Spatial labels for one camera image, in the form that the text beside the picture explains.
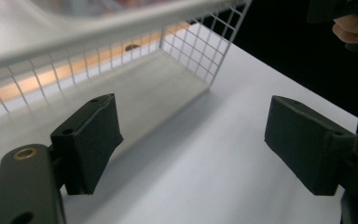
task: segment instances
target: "wire mesh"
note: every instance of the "wire mesh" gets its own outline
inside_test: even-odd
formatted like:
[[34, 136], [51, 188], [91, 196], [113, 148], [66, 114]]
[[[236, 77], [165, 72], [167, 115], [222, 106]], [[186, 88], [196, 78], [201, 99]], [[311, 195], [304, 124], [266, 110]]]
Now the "wire mesh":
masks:
[[93, 77], [114, 73], [123, 64], [156, 50], [212, 84], [238, 32], [246, 5], [222, 6], [130, 39], [110, 36], [55, 50], [0, 67], [0, 116]]

